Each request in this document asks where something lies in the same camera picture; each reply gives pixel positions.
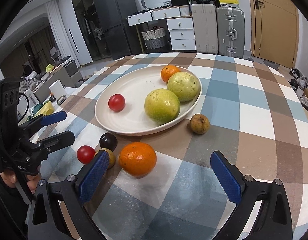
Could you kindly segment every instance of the metal screw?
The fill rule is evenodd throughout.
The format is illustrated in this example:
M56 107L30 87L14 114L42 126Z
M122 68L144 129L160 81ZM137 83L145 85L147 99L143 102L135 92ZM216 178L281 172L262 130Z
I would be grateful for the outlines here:
M283 182L280 179L275 179L275 183L280 186L281 184L283 184Z
M75 176L74 175L67 176L67 181L73 181L73 180L75 180Z
M251 175L246 175L246 176L245 176L245 179L246 179L247 181L249 181L249 182L251 182L251 181L254 180L253 176L251 176Z
M42 186L42 185L44 185L45 184L45 180L44 179L41 179L40 181L39 181L39 186Z

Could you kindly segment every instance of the red tomato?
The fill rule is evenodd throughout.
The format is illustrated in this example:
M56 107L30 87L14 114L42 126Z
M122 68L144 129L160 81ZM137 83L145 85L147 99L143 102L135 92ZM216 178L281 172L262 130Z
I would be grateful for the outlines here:
M76 156L80 162L83 164L88 164L90 161L92 161L93 157L95 155L95 150L88 145L81 146L76 153Z
M120 94L115 94L110 97L109 108L114 112L122 111L125 106L125 98Z

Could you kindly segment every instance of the door frame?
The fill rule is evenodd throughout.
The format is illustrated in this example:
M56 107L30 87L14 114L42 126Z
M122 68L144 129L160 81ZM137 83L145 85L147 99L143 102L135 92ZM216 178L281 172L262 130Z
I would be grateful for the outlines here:
M252 56L254 56L255 36L256 36L255 1L254 0L249 0L249 3L250 3L250 14L251 14L251 22L252 22L252 34L251 34L250 50L252 52ZM292 67L295 67L296 58L297 58L297 52L298 52L298 43L299 43L299 14L298 14L298 8L297 7L296 7L296 22L297 22L297 29L296 29L297 35L296 35L296 45L295 45L295 52L294 52L294 62L292 64Z

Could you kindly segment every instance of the oval plate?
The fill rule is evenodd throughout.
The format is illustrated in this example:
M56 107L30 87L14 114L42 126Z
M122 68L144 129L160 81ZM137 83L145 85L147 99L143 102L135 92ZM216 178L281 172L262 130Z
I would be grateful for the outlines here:
M155 89L166 89L166 84L161 79L161 70L164 66L134 70L105 88L95 105L95 117L100 125L114 133L140 136L163 131L183 120L198 103L202 94L202 84L192 72L182 67L178 68L183 72L191 73L199 81L199 93L191 101L181 103L178 117L166 124L158 125L145 114L146 96ZM113 112L108 106L108 101L114 94L121 94L125 98L125 107L118 113Z

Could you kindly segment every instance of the white and gray basket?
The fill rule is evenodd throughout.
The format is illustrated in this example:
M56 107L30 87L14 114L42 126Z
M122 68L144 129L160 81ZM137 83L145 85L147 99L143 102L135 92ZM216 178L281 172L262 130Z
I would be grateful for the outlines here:
M167 45L165 29L162 27L142 32L142 36L148 49L158 49Z

